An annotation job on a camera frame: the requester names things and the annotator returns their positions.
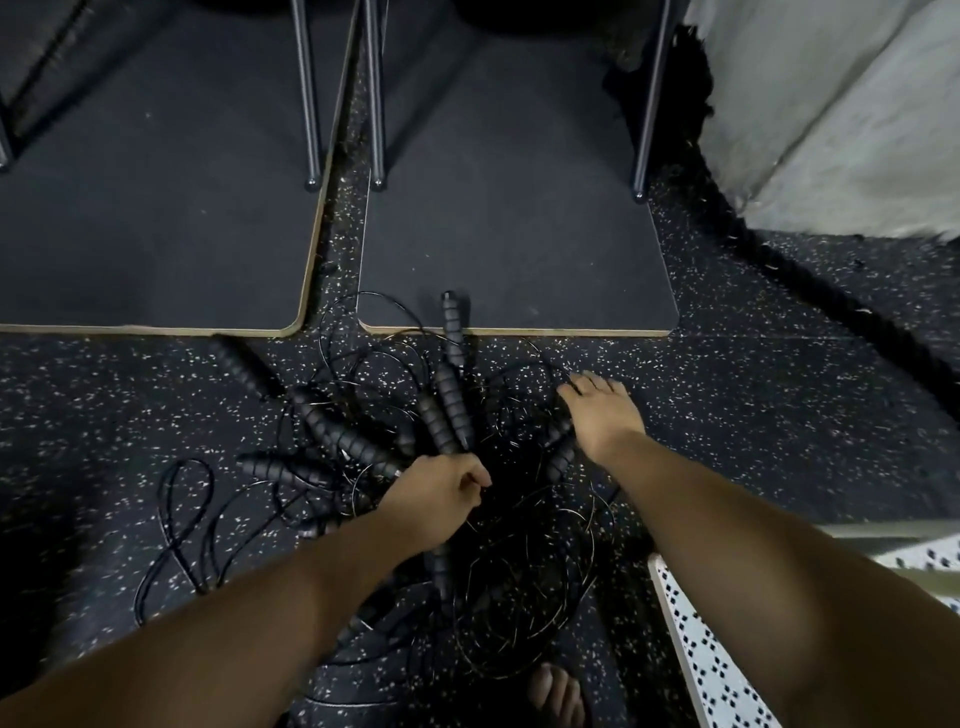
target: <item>white wall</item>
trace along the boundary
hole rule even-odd
[[[762,229],[960,236],[960,2],[917,12],[745,216]]]
[[[694,0],[714,78],[701,148],[748,223],[956,230],[958,13],[958,0]]]

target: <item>gym floor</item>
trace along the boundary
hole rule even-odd
[[[314,315],[295,336],[257,342],[290,381],[315,365],[316,311],[357,281],[367,194],[362,68],[348,93]],[[624,380],[654,437],[811,521],[960,518],[960,433],[936,401],[699,229],[671,169],[656,174],[651,198],[680,328],[664,339],[538,340],[545,354]],[[948,285],[960,262],[955,245],[771,242],[915,328],[954,364],[960,359],[958,293]],[[339,327],[347,340],[365,335],[351,320]],[[529,354],[508,338],[483,339],[478,349],[490,369]],[[241,482],[233,455],[255,449],[275,426],[276,411],[224,379],[203,339],[3,335],[0,569],[8,597],[0,639],[8,652],[0,690],[133,629],[133,591],[160,547],[153,510],[164,464],[199,454],[228,493]],[[246,532],[269,505],[253,498],[242,508],[226,537]],[[562,649],[581,671],[595,725],[693,725],[644,575],[650,545],[629,508],[617,511],[609,561]],[[267,534],[245,566],[291,544],[282,531]],[[189,598],[171,573],[153,608]],[[345,678],[331,696],[351,699],[365,676]],[[378,710],[314,707],[302,722],[378,725]]]

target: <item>bare foot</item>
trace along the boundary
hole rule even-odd
[[[534,708],[551,716],[546,723],[551,728],[583,728],[587,722],[580,683],[556,665],[543,663],[537,668],[527,696]]]

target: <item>forearm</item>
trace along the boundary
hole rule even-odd
[[[269,728],[409,539],[369,514],[0,703],[0,724]]]
[[[876,693],[903,693],[894,683],[918,650],[960,646],[960,621],[912,584],[649,438],[632,435],[603,465],[701,617],[788,724],[815,724],[822,711],[856,724],[865,712],[904,709],[925,688],[899,703]]]

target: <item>metal post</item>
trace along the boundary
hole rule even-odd
[[[660,3],[654,54],[650,62],[650,83],[647,85],[647,99],[643,108],[643,118],[640,120],[640,134],[636,141],[636,157],[630,185],[639,203],[647,200],[647,165],[650,162],[650,145],[653,142],[654,125],[657,123],[657,106],[660,103],[660,84],[663,82],[666,54],[670,38],[673,36],[672,6],[673,3],[670,0],[662,0]]]
[[[6,172],[13,164],[13,146],[7,134],[7,124],[4,121],[4,109],[0,107],[0,172]]]
[[[383,40],[380,34],[379,0],[364,0],[367,21],[367,68],[370,83],[371,186],[387,184],[386,141],[383,122]]]
[[[307,22],[305,0],[290,0],[294,12],[294,30],[297,36],[297,62],[300,65],[300,96],[303,101],[303,124],[306,127],[306,188],[320,189],[324,169],[320,163],[320,119],[317,114],[317,88],[313,82],[313,46],[310,25]]]

